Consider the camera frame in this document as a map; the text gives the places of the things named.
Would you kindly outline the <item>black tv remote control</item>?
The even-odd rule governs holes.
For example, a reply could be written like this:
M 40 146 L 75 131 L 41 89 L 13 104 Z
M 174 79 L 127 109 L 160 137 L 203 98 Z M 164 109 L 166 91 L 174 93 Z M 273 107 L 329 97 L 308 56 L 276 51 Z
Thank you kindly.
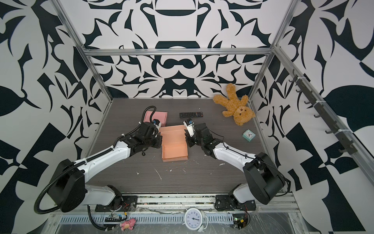
M 202 112 L 181 112 L 179 113 L 179 117 L 181 119 L 188 119 L 188 118 L 202 118 L 204 115 Z

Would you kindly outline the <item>pink paper box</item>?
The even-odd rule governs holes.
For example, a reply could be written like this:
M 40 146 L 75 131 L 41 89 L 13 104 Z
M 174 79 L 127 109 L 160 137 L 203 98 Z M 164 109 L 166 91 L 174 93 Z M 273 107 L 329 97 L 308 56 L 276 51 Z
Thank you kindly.
M 143 121 L 144 122 L 150 122 L 150 116 L 151 116 L 151 114 L 152 114 L 152 111 L 147 111 Z M 158 111 L 156 111 L 154 113 L 153 117 L 152 117 L 152 120 L 159 120 L 161 122 L 161 126 L 162 127 L 166 127 L 167 116 L 168 116 L 167 112 L 158 112 Z

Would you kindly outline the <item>peach paper box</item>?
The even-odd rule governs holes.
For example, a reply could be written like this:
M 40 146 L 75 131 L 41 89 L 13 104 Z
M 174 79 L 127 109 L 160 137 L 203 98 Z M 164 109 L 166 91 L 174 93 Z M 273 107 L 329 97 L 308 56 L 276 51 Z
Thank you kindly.
M 163 162 L 188 160 L 184 125 L 161 127 Z

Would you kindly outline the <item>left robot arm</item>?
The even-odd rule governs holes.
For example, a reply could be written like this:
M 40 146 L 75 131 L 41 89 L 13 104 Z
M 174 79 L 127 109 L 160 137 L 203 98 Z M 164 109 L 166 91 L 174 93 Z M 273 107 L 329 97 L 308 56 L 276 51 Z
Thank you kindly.
M 154 112 L 148 121 L 141 121 L 135 129 L 119 136 L 107 149 L 74 162 L 62 161 L 37 197 L 34 212 L 39 215 L 56 210 L 67 213 L 81 205 L 101 205 L 112 211 L 121 209 L 124 201 L 117 188 L 113 185 L 93 186 L 88 182 L 120 161 L 138 153 L 144 156 L 147 149 L 161 147 L 162 136 L 159 129 L 162 124 L 159 120 L 154 120 L 153 115 Z

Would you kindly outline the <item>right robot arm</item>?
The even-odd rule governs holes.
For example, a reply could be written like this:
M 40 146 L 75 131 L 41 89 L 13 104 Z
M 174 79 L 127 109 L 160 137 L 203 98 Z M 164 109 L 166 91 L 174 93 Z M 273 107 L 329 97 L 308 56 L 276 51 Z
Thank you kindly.
M 184 121 L 186 143 L 188 147 L 201 147 L 207 156 L 224 161 L 244 173 L 246 183 L 239 184 L 226 195 L 217 195 L 215 209 L 254 211 L 255 202 L 267 205 L 284 187 L 290 192 L 291 184 L 276 168 L 265 153 L 257 155 L 240 151 L 229 146 L 223 139 L 214 138 L 205 123 L 194 125 L 188 119 Z

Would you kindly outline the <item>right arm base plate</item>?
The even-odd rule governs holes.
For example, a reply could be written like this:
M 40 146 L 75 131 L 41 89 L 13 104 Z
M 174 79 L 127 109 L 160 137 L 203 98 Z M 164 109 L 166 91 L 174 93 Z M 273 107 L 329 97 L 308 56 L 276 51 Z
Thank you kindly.
M 234 196 L 216 195 L 214 208 L 217 211 L 240 210 L 240 211 L 255 211 L 257 206 L 255 200 L 250 200 L 245 203 L 240 203 Z

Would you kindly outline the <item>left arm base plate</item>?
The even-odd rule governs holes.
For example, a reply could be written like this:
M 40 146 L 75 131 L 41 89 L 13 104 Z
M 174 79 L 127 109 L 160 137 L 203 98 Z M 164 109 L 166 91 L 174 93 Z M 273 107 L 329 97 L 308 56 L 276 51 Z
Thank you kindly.
M 122 196 L 122 198 L 115 197 L 114 200 L 107 206 L 97 205 L 96 212 L 129 212 L 137 207 L 138 196 Z

